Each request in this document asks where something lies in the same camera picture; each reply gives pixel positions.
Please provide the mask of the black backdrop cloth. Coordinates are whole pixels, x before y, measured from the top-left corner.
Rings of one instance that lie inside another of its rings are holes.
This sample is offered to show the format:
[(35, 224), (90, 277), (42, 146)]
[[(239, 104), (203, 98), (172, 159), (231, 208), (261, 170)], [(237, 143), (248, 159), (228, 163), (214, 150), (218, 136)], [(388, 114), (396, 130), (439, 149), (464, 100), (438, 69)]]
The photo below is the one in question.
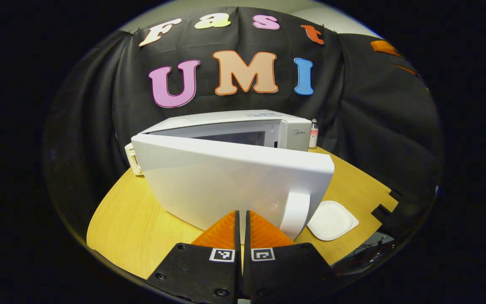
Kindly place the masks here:
[(317, 119), (318, 146), (400, 197), (384, 231), (400, 236), (435, 197), (444, 140), (435, 102), (385, 40), (325, 5), (178, 0), (112, 33), (62, 83), (42, 144), (56, 210), (82, 240), (129, 168), (131, 137), (175, 116), (267, 109)]

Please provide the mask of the small bottle with pink label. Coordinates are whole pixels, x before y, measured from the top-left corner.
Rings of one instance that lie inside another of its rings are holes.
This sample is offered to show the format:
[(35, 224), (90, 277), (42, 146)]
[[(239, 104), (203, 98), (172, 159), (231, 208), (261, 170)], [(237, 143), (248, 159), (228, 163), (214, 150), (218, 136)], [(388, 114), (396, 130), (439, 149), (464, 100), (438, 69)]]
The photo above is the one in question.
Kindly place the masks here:
[(309, 144), (308, 147), (310, 149), (314, 149), (317, 147), (318, 144), (318, 134), (319, 134), (319, 129), (318, 129), (318, 120), (317, 119), (312, 119), (311, 120), (312, 125), (310, 128), (310, 135), (309, 135)]

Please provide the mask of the white microwave oven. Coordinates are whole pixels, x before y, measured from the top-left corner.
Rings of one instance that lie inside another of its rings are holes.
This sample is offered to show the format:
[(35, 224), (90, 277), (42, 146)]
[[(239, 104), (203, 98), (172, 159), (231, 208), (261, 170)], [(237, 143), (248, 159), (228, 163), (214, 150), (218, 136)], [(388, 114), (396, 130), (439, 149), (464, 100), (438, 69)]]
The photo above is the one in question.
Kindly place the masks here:
[(252, 210), (294, 240), (334, 174), (331, 156), (308, 151), (312, 122), (265, 109), (171, 117), (131, 138), (158, 203), (206, 230)]

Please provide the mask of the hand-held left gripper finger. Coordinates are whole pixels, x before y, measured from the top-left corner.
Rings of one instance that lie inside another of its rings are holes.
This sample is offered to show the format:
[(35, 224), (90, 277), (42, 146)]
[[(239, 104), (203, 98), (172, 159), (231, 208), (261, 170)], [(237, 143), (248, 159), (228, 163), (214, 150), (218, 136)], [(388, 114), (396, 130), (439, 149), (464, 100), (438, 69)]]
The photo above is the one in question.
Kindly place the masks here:
[(241, 296), (240, 214), (230, 212), (191, 244), (176, 244), (146, 284), (183, 304), (237, 304)]
[(312, 304), (339, 283), (313, 244), (295, 244), (251, 210), (244, 244), (243, 294), (250, 304)]

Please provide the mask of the white square plate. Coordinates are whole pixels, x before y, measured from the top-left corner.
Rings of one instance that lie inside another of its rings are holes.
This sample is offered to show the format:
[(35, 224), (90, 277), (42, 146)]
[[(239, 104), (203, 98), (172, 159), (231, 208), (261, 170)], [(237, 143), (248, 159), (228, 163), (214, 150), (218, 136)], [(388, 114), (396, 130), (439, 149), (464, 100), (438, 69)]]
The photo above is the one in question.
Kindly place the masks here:
[(323, 201), (307, 224), (310, 232), (321, 241), (332, 241), (359, 225), (359, 220), (336, 201)]

